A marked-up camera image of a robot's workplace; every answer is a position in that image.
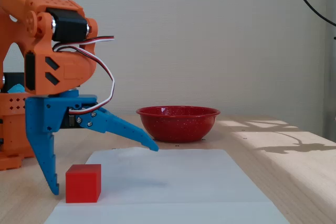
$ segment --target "wooden table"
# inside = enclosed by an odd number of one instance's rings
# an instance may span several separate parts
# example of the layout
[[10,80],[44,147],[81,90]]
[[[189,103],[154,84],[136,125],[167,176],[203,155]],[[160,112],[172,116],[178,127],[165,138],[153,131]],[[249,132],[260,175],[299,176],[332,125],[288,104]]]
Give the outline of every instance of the wooden table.
[[[123,119],[142,127],[136,115]],[[65,172],[94,151],[139,146],[110,133],[55,134],[60,195],[54,196],[33,158],[0,172],[0,223],[44,223],[65,195]],[[224,149],[290,223],[336,223],[336,144],[285,122],[260,116],[218,117],[205,140],[160,148]]]

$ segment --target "black cable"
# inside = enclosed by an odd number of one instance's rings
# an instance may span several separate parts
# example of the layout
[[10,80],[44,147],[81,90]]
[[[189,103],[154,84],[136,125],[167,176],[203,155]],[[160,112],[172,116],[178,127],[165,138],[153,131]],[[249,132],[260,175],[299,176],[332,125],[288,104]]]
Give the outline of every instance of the black cable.
[[333,26],[336,26],[336,24],[331,21],[331,20],[328,20],[327,18],[325,18],[324,16],[322,16],[317,10],[314,9],[314,7],[311,6],[311,4],[309,4],[309,2],[307,0],[303,0],[308,6],[309,8],[316,13],[316,15],[318,15],[320,18],[322,18],[323,20],[325,20],[326,22],[328,22],[329,24],[333,25]]

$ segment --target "paper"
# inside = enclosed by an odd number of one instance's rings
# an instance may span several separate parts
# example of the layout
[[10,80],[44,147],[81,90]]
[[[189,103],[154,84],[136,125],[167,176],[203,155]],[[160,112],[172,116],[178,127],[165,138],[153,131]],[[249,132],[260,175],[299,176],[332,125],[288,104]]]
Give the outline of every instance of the paper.
[[95,152],[102,165],[96,204],[61,201],[55,223],[288,223],[223,150],[127,148]]

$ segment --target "gripper jaw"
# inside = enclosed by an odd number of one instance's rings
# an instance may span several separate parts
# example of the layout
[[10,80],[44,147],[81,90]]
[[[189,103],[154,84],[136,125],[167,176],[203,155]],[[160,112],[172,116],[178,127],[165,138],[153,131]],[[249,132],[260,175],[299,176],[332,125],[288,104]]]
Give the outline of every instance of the gripper jaw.
[[152,151],[158,151],[157,144],[145,133],[145,131],[115,115],[104,108],[92,113],[76,116],[82,128],[105,133],[106,131],[119,136],[129,138],[141,143]]
[[59,194],[54,155],[53,132],[63,128],[87,128],[106,131],[135,140],[153,151],[156,143],[141,128],[100,108],[94,112],[69,118],[69,108],[83,108],[97,103],[94,95],[79,96],[77,90],[67,91],[57,97],[30,97],[26,99],[26,134],[38,164],[53,194]]

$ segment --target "red block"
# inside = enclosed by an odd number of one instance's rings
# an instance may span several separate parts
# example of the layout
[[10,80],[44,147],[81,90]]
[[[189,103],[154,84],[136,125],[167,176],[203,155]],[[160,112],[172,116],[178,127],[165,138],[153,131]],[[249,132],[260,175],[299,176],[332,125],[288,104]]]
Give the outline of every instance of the red block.
[[97,202],[101,193],[101,165],[72,165],[65,173],[66,203]]

